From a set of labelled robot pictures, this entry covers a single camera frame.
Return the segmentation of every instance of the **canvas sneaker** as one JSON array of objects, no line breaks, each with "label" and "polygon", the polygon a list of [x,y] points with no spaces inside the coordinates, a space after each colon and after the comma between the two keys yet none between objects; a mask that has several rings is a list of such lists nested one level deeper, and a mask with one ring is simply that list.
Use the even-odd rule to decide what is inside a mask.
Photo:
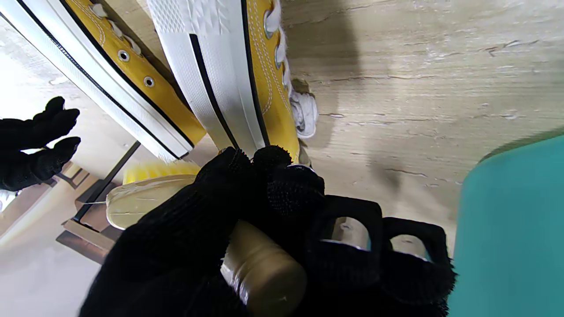
[{"label": "canvas sneaker", "polygon": [[157,157],[185,156],[205,135],[139,46],[89,0],[2,0],[0,12],[75,85]]},{"label": "canvas sneaker", "polygon": [[166,58],[218,148],[273,144],[299,158],[317,107],[293,90],[279,0],[148,0]]}]

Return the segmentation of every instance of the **stitching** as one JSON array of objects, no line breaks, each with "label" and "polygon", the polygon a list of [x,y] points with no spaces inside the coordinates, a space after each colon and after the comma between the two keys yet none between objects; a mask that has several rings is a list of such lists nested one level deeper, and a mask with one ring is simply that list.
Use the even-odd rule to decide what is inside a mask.
[{"label": "stitching", "polygon": [[92,22],[94,22],[94,25],[96,25],[96,27],[98,28],[98,31],[100,32],[99,35],[99,39],[98,39],[98,43],[100,43],[100,45],[104,46],[105,44],[105,33],[102,30],[102,28],[100,27],[100,24],[98,23],[98,21],[94,20],[94,18],[92,17],[92,14],[89,12],[89,10],[85,10],[85,7],[83,4],[77,2],[76,0],[71,0],[82,12],[84,12],[84,14],[86,14],[87,17],[90,18],[90,20],[92,20]]},{"label": "stitching", "polygon": [[[258,7],[257,7],[257,2],[253,1],[253,7],[255,9],[255,14],[257,14],[258,16]],[[265,39],[262,38],[262,36],[259,36],[260,40],[261,40],[261,44],[262,44],[262,50],[265,53],[265,56],[268,56],[268,52],[266,51],[266,43],[265,43]],[[273,78],[276,78],[276,74],[274,73],[274,71],[272,70],[272,67],[268,67],[268,70],[270,70],[270,74],[272,75]],[[284,106],[286,107],[286,110],[288,110],[288,112],[291,113],[289,104],[288,104],[288,98],[284,97],[284,94],[282,93],[282,91],[280,90],[280,85],[275,85],[276,89],[278,90],[278,93],[280,94],[280,96],[282,97],[282,101],[284,102]]]},{"label": "stitching", "polygon": [[[258,9],[256,8],[257,3],[256,3],[256,2],[253,2],[253,4],[254,4],[254,6],[255,6],[255,12],[258,12]],[[253,36],[253,45],[254,45],[255,49],[257,49],[257,55],[258,55],[259,61],[261,62],[261,69],[262,69],[263,74],[265,75],[266,83],[268,84],[268,100],[267,100],[267,102],[266,102],[265,108],[261,111],[261,114],[265,114],[265,113],[270,109],[270,106],[272,105],[272,84],[271,84],[271,82],[270,82],[270,77],[269,77],[268,74],[266,73],[266,69],[268,68],[268,65],[267,65],[267,63],[265,63],[265,61],[264,61],[264,59],[263,59],[264,56],[262,56],[262,55],[260,54],[261,51],[260,51],[260,49],[259,49],[259,47],[258,47],[258,45],[257,45],[257,44],[258,44],[257,41],[255,40],[256,37],[260,37],[260,36],[261,36],[260,32],[257,33],[257,30],[256,30],[256,28],[255,28],[255,22],[254,22],[254,21],[255,21],[255,16],[254,16],[254,15],[252,14],[252,12],[251,12],[251,14],[249,14],[249,17],[250,17],[249,20],[252,20],[251,23],[249,23],[249,26],[251,27],[251,29],[252,29],[252,31],[253,31],[253,34],[254,34],[254,36]]]}]

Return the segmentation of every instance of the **gloved hand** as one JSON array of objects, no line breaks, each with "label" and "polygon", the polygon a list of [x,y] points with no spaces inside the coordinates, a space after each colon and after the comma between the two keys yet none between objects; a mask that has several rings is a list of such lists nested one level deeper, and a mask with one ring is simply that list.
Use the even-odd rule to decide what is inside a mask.
[{"label": "gloved hand", "polygon": [[79,137],[65,138],[52,149],[43,149],[33,154],[23,149],[45,147],[47,143],[70,132],[80,114],[78,109],[64,109],[64,99],[51,99],[45,111],[31,120],[0,120],[0,189],[22,190],[44,182],[61,172],[76,152]]}]

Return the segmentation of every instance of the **gloved finger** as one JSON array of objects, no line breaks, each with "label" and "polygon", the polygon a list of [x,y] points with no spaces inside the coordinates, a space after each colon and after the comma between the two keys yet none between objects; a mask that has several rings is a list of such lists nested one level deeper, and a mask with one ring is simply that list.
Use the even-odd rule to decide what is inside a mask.
[{"label": "gloved finger", "polygon": [[64,99],[51,99],[45,111],[38,113],[33,120],[2,119],[0,135],[3,150],[22,150],[42,148],[47,143],[67,135],[76,124],[80,114],[78,109],[64,110]]},{"label": "gloved finger", "polygon": [[307,228],[325,201],[323,178],[302,165],[276,168],[266,184],[266,209],[256,209],[250,222],[298,262],[302,262]]},{"label": "gloved finger", "polygon": [[52,149],[29,155],[13,151],[11,157],[17,160],[3,160],[0,164],[1,189],[18,191],[50,179],[71,160],[79,143],[79,137],[70,137],[57,142]]},{"label": "gloved finger", "polygon": [[278,146],[261,148],[253,157],[254,170],[257,172],[258,180],[264,185],[272,179],[275,169],[284,168],[290,164],[292,164],[290,153]]},{"label": "gloved finger", "polygon": [[51,120],[55,115],[64,110],[65,99],[61,96],[52,98],[47,102],[45,110],[33,116],[34,122]]},{"label": "gloved finger", "polygon": [[206,163],[196,176],[197,182],[249,183],[255,180],[249,158],[240,149],[228,147]]},{"label": "gloved finger", "polygon": [[67,135],[76,124],[80,115],[78,109],[68,109],[56,113],[46,121],[34,121],[30,148],[44,147],[47,143]]}]

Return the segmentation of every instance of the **white shoelace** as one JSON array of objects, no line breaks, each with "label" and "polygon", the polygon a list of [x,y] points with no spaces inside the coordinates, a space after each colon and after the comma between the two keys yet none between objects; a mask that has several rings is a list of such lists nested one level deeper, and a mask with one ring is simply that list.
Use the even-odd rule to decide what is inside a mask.
[{"label": "white shoelace", "polygon": [[274,9],[265,17],[265,29],[269,34],[277,30],[280,32],[280,44],[276,48],[276,65],[284,63],[284,87],[288,89],[288,99],[292,106],[294,121],[298,137],[307,139],[315,134],[315,123],[319,117],[315,98],[309,94],[301,94],[294,91],[292,79],[290,78],[290,66],[286,57],[286,34],[282,29],[282,6],[280,0],[274,0]]},{"label": "white shoelace", "polygon": [[135,41],[133,41],[132,38],[125,35],[112,20],[108,19],[108,14],[106,13],[106,11],[104,10],[104,7],[100,3],[96,3],[95,5],[92,5],[90,7],[90,9],[92,9],[92,12],[94,13],[94,15],[96,15],[100,19],[106,18],[106,20],[108,20],[108,22],[112,26],[112,31],[114,32],[114,34],[119,38],[125,38],[129,42],[129,45],[131,45],[131,49],[137,55],[141,55],[141,48],[139,47],[139,45],[137,45],[137,43],[135,43]]}]

